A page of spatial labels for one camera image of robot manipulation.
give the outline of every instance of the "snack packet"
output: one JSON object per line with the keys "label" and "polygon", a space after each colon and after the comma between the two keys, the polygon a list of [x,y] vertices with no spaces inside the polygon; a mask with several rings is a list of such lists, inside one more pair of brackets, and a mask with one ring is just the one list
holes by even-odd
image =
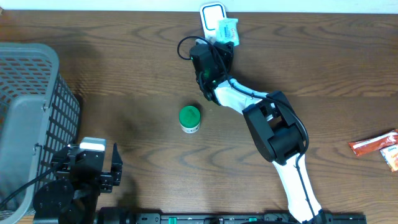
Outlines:
{"label": "snack packet", "polygon": [[380,150],[391,172],[398,170],[398,144]]}
{"label": "snack packet", "polygon": [[229,41],[234,43],[234,46],[239,45],[239,36],[236,24],[238,19],[225,18],[218,21],[218,30],[216,32],[217,41],[225,44]]}
{"label": "snack packet", "polygon": [[357,156],[361,156],[368,152],[380,150],[384,147],[391,146],[398,143],[398,130],[392,130],[382,136],[367,139],[358,142],[349,142],[349,146]]}

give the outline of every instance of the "robotic arm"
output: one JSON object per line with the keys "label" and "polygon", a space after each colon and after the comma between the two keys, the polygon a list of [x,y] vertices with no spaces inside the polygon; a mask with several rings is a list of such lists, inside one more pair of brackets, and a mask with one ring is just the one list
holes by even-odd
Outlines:
{"label": "robotic arm", "polygon": [[[190,49],[190,59],[205,98],[243,114],[258,151],[278,171],[289,212],[302,223],[315,218],[322,208],[305,169],[305,131],[285,95],[281,91],[259,93],[231,78],[228,72],[233,61],[232,42],[209,45],[197,41]],[[280,121],[271,126],[269,122],[278,117]]]}

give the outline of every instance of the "white background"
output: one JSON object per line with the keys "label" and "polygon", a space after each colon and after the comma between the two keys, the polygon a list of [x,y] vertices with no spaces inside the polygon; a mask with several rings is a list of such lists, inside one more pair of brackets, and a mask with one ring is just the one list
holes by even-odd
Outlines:
{"label": "white background", "polygon": [[[0,0],[4,9],[191,11],[201,0]],[[398,0],[223,0],[228,12],[398,13]]]}

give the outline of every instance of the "plastic basket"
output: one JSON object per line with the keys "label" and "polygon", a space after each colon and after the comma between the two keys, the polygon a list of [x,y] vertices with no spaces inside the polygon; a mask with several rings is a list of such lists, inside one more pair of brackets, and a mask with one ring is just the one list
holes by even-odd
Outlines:
{"label": "plastic basket", "polygon": [[[0,43],[0,201],[49,169],[53,154],[76,138],[80,105],[58,68],[46,45]],[[13,198],[0,224],[32,213],[35,191],[53,179]]]}

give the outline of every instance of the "wooden table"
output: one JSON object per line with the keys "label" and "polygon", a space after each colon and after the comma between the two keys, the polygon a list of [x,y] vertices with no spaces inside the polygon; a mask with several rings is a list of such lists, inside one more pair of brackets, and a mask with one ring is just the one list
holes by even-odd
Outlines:
{"label": "wooden table", "polygon": [[[307,169],[322,207],[397,223],[398,173],[380,152],[355,157],[347,142],[398,128],[398,16],[229,13],[241,45],[232,74],[259,91],[282,90],[310,135]],[[177,212],[286,210],[279,176],[243,117],[208,102],[191,62],[177,57],[203,35],[199,13],[4,11],[0,41],[55,49],[60,72],[84,98],[80,137],[117,142],[121,185],[98,206]],[[187,53],[192,42],[183,46]],[[185,134],[181,107],[201,105]],[[104,167],[109,167],[110,154]]]}

